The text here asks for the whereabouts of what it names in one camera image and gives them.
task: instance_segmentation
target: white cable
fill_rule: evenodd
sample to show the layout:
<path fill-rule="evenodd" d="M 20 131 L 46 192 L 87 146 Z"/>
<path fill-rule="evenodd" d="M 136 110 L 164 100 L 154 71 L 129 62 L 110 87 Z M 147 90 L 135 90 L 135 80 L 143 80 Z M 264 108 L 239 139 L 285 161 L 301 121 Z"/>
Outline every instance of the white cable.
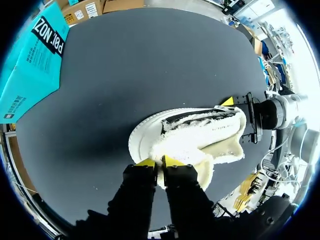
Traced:
<path fill-rule="evenodd" d="M 262 158 L 262 160 L 261 160 L 261 162 L 260 162 L 260 168 L 261 168 L 262 170 L 266 170 L 266 169 L 264 169 L 264 167 L 263 167 L 263 162 L 264 162 L 264 160 L 265 160 L 265 157 L 268 156 L 268 154 L 274 152 L 275 150 L 281 148 L 281 147 L 288 141 L 289 136 L 290 136 L 290 134 L 288 134 L 288 136 L 285 138 L 285 140 L 283 141 L 283 143 L 281 143 L 279 146 L 276 146 L 275 148 L 273 148 L 273 149 L 271 149 L 271 150 L 269 150 L 269 151 L 266 152 L 266 154 L 263 156 L 263 158 Z"/>
<path fill-rule="evenodd" d="M 269 171 L 269 170 L 267 170 L 267 169 L 264 169 L 264 167 L 263 167 L 263 162 L 264 162 L 265 157 L 266 157 L 268 154 L 274 152 L 275 150 L 281 148 L 281 147 L 288 141 L 289 136 L 290 136 L 290 133 L 288 134 L 288 136 L 285 138 L 285 140 L 284 140 L 279 146 L 277 146 L 277 147 L 269 150 L 269 151 L 263 156 L 263 158 L 262 158 L 262 160 L 261 160 L 261 162 L 260 162 L 260 168 L 261 168 L 261 170 L 264 170 L 264 171 L 266 172 L 266 173 L 265 173 L 265 176 L 266 176 L 269 180 L 274 181 L 274 182 L 276 182 L 276 183 L 292 183 L 292 182 L 295 182 L 295 183 L 297 183 L 297 184 L 299 185 L 299 188 L 300 188 L 300 183 L 299 183 L 297 180 L 278 180 L 278 179 L 274 179 L 274 178 L 268 176 L 268 175 L 267 175 L 267 172 L 270 172 L 270 173 L 272 173 L 272 174 L 275 174 L 275 173 L 274 173 L 274 172 L 271 172 L 271 171 Z"/>
<path fill-rule="evenodd" d="M 276 92 L 276 91 L 266 90 L 265 93 L 266 93 L 266 94 L 269 94 L 269 95 L 278 95 L 278 96 L 280 96 L 280 94 L 279 94 L 278 92 Z"/>

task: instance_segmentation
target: sticker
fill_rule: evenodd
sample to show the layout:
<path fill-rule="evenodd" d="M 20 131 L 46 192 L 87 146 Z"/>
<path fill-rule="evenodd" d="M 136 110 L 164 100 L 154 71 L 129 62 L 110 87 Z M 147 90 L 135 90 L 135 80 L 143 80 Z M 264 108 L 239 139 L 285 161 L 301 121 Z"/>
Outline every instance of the sticker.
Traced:
<path fill-rule="evenodd" d="M 93 2 L 93 3 L 85 5 L 85 10 L 88 13 L 88 15 L 93 14 L 94 12 L 97 11 L 96 4 Z"/>
<path fill-rule="evenodd" d="M 53 54 L 57 53 L 62 57 L 65 48 L 65 41 L 60 34 L 54 30 L 47 19 L 41 16 L 35 23 L 31 32 L 48 48 Z"/>
<path fill-rule="evenodd" d="M 93 12 L 93 13 L 88 14 L 88 16 L 89 16 L 89 18 L 91 19 L 91 18 L 93 18 L 93 17 L 98 16 L 98 13 L 95 11 L 95 12 Z"/>
<path fill-rule="evenodd" d="M 78 20 L 83 19 L 85 17 L 81 10 L 74 12 L 74 15 L 76 16 L 76 19 L 78 19 Z"/>

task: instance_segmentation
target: cardboard box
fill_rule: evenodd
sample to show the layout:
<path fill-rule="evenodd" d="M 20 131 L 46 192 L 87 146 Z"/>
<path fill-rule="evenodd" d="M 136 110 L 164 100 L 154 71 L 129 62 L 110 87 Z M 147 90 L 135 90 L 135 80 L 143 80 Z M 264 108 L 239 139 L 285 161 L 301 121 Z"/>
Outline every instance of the cardboard box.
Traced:
<path fill-rule="evenodd" d="M 103 13 L 143 8 L 144 4 L 144 0 L 106 0 Z"/>
<path fill-rule="evenodd" d="M 60 86 L 69 26 L 56 2 L 24 29 L 9 51 L 0 78 L 0 123 L 11 124 Z"/>
<path fill-rule="evenodd" d="M 240 24 L 236 29 L 243 33 L 246 36 L 246 38 L 250 41 L 254 49 L 254 52 L 258 56 L 262 56 L 262 42 L 256 37 L 254 31 L 252 31 L 252 29 L 243 24 Z"/>
<path fill-rule="evenodd" d="M 262 42 L 259 39 L 255 38 L 255 37 L 253 37 L 250 42 L 251 42 L 251 45 L 252 45 L 252 47 L 254 49 L 254 52 L 258 56 L 261 57 L 262 56 Z"/>
<path fill-rule="evenodd" d="M 78 24 L 85 20 L 102 15 L 104 0 L 84 0 L 75 5 L 66 5 L 62 14 L 68 25 Z"/>

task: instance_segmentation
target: fluffy white lining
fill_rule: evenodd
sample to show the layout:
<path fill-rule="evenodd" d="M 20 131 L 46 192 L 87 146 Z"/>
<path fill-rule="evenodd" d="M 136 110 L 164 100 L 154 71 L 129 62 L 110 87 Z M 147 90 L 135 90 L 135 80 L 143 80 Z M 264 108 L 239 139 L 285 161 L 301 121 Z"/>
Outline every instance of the fluffy white lining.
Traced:
<path fill-rule="evenodd" d="M 209 186 L 214 164 L 232 163 L 244 157 L 239 139 L 246 127 L 246 115 L 238 107 L 224 107 L 224 113 L 201 113 L 186 116 L 171 124 L 163 122 L 162 134 L 152 145 L 149 157 L 162 165 L 162 157 L 168 155 L 184 164 L 192 164 L 198 173 L 203 190 Z M 204 119 L 209 116 L 234 115 L 221 119 Z M 158 173 L 158 185 L 163 189 L 164 176 Z"/>

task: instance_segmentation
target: gray table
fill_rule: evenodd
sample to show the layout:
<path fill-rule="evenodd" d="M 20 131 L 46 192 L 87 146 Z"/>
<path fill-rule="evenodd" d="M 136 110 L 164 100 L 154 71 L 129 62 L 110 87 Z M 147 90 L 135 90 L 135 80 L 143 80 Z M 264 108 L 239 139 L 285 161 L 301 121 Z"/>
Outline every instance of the gray table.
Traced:
<path fill-rule="evenodd" d="M 60 89 L 17 123 L 20 152 L 46 203 L 74 224 L 87 210 L 107 213 L 132 163 L 128 138 L 157 112 L 209 108 L 265 79 L 242 33 L 200 14 L 166 8 L 112 12 L 76 25 L 67 37 Z M 243 146 L 245 159 L 214 167 L 206 193 L 218 201 L 235 189 L 269 148 Z M 154 197 L 151 228 L 169 224 L 165 191 Z"/>

